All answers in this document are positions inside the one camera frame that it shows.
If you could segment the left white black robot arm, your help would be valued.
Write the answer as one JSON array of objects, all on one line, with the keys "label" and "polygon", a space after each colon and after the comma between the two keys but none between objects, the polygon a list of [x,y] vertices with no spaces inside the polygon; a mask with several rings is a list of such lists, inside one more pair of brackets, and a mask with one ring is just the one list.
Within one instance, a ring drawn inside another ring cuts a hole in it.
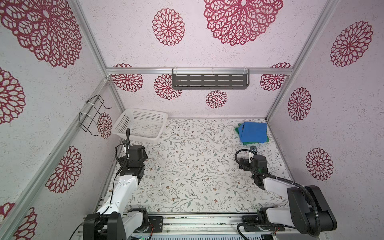
[{"label": "left white black robot arm", "polygon": [[126,155],[116,174],[119,178],[117,186],[113,187],[107,202],[84,220],[84,240],[127,240],[134,231],[148,227],[148,212],[145,209],[134,209],[123,216],[144,176],[147,159],[144,146],[126,146]]}]

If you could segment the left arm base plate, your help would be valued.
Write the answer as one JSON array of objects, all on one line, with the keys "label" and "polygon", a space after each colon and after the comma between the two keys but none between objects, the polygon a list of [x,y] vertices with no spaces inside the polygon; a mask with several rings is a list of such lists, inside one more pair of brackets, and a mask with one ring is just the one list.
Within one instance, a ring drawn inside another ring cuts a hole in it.
[{"label": "left arm base plate", "polygon": [[142,226],[136,230],[137,233],[161,233],[163,231],[163,216],[150,216],[144,219]]}]

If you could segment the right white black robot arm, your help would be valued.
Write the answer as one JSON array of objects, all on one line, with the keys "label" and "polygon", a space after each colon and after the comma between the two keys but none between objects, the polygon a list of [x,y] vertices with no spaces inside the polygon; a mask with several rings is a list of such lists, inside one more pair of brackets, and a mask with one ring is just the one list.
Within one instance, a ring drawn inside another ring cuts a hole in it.
[{"label": "right white black robot arm", "polygon": [[244,219],[244,225],[254,228],[279,230],[293,228],[303,235],[318,237],[321,232],[337,229],[337,220],[319,187],[303,186],[294,181],[268,172],[268,161],[255,148],[247,149],[252,154],[248,159],[239,158],[244,150],[238,150],[234,159],[241,170],[250,172],[254,184],[288,200],[289,207],[260,208],[255,220]]}]

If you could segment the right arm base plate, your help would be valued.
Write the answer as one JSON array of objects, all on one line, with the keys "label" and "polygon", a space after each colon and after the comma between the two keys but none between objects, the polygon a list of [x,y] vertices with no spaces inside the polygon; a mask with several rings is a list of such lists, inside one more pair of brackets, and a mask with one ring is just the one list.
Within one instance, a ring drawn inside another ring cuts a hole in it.
[{"label": "right arm base plate", "polygon": [[242,216],[242,223],[245,224],[246,232],[278,232],[285,230],[284,225],[270,223],[266,216],[244,215]]}]

